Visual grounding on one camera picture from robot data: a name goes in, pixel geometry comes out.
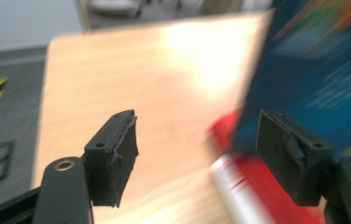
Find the wall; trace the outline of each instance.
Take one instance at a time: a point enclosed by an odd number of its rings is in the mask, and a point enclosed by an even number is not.
[[[47,45],[83,31],[75,0],[0,0],[0,51]]]

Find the red object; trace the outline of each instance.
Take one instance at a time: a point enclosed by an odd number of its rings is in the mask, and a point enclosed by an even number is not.
[[[277,223],[323,223],[322,218],[314,216],[307,207],[299,207],[292,201],[260,158],[237,154],[232,156]]]
[[[217,142],[220,152],[226,153],[231,150],[233,132],[242,112],[243,108],[241,107],[230,114],[222,116],[210,127],[210,132],[213,139]]]
[[[220,152],[230,151],[233,132],[242,112],[243,108],[240,108],[227,114],[210,127],[210,132],[218,143]],[[234,163],[246,176],[246,180],[251,184],[277,223],[323,223],[322,218],[315,217],[308,208],[299,207],[292,201],[260,158],[245,157],[239,154],[232,154],[232,156]]]

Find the gray carpet floor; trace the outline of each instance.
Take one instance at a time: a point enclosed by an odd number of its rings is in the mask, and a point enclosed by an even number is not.
[[[29,190],[46,48],[0,52],[0,203]]]

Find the wooden table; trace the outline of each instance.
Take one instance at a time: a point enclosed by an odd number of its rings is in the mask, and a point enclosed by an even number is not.
[[[108,118],[134,109],[136,160],[120,209],[96,223],[232,223],[209,166],[207,129],[247,90],[270,14],[130,26],[49,46],[32,187],[45,167],[81,156]]]

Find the metal screw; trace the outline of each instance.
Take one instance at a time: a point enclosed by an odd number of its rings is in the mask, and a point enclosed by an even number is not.
[[[56,171],[66,171],[71,169],[76,163],[74,161],[61,161],[54,166]]]

